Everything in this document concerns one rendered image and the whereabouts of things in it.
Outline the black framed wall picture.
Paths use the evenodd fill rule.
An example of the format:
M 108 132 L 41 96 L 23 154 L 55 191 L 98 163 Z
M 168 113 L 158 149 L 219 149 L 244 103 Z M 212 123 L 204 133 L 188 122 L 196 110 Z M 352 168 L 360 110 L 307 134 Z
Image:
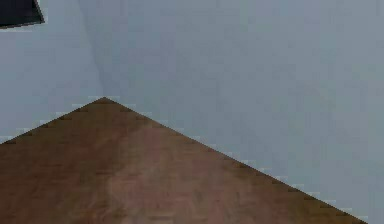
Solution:
M 0 29 L 44 22 L 38 0 L 0 0 Z

